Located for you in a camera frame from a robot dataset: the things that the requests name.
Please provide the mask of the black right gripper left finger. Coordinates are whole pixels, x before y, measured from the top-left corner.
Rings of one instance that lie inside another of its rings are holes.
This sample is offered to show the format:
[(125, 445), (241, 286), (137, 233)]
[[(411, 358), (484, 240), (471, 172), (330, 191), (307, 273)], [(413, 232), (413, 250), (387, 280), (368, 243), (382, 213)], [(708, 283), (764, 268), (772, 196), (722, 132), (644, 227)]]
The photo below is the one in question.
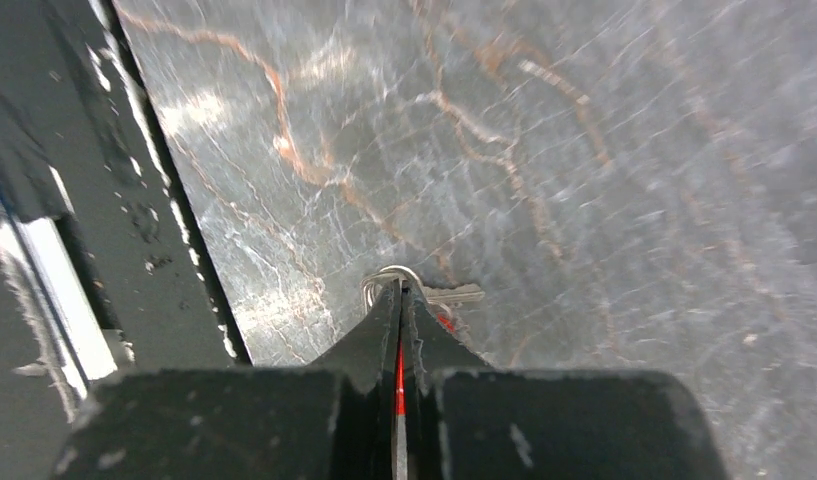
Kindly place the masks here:
[(54, 479), (389, 479), (402, 290), (301, 367), (131, 371), (97, 384)]

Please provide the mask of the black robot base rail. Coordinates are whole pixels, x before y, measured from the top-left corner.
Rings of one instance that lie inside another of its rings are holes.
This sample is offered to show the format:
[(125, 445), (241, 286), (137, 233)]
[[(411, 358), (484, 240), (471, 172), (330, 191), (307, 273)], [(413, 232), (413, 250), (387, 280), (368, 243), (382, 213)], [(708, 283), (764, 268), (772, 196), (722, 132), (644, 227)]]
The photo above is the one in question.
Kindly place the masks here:
[(68, 418), (120, 370), (251, 361), (111, 1), (0, 1), (0, 262)]

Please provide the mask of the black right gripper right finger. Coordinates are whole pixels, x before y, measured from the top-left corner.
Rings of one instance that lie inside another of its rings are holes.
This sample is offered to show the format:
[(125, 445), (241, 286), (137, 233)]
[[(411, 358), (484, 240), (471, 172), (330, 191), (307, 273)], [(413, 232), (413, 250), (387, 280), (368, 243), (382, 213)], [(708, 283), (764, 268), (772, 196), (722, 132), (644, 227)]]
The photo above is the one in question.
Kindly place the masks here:
[(416, 479), (724, 479), (690, 390), (655, 370), (440, 368)]

